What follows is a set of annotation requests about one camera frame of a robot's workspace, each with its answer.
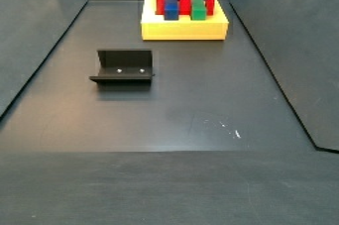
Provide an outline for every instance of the green block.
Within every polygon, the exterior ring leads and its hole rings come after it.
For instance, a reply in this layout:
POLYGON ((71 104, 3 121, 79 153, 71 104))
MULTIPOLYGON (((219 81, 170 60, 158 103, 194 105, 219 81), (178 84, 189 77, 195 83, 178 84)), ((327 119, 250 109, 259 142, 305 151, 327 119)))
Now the green block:
POLYGON ((207 20, 207 7, 205 0, 191 0, 191 19, 194 21, 207 20))
POLYGON ((191 0, 191 5, 193 6, 205 6, 206 2, 205 2, 205 0, 191 0))

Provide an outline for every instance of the floor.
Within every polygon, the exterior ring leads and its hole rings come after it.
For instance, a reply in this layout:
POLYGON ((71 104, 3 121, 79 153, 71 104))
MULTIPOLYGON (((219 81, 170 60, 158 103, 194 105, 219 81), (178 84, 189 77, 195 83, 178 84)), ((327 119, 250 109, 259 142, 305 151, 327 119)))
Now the floor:
POLYGON ((225 9, 225 42, 145 43, 138 2, 89 3, 0 123, 2 223, 338 223, 338 155, 225 9), (89 80, 114 48, 154 50, 150 90, 89 80))
POLYGON ((0 150, 311 151, 230 6, 225 42, 143 42, 141 7, 87 5, 2 122, 0 150), (150 90, 98 88, 97 50, 131 48, 154 51, 150 90))

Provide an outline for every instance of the toy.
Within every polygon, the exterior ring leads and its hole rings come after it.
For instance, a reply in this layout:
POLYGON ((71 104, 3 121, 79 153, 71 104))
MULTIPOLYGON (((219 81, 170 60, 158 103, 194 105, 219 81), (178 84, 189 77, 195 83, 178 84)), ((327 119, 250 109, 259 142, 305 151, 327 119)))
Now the toy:
POLYGON ((218 0, 145 0, 143 40, 225 40, 229 19, 218 0))

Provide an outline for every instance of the yellow base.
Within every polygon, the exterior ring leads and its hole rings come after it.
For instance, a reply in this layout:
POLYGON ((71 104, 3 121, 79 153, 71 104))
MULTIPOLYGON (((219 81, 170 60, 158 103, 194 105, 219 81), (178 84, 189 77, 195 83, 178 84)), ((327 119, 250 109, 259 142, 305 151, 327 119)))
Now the yellow base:
POLYGON ((145 0, 142 15, 143 40, 225 40, 229 31, 229 18, 217 0, 215 15, 206 21, 193 21, 191 16, 181 15, 179 21, 166 21, 155 14, 157 0, 145 0))

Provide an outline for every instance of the black bracket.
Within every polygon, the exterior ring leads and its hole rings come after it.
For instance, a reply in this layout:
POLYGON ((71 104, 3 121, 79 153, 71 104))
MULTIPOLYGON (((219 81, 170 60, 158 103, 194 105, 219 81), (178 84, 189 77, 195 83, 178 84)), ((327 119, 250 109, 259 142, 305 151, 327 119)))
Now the black bracket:
POLYGON ((153 50, 98 50, 101 71, 97 83, 151 82, 153 50))

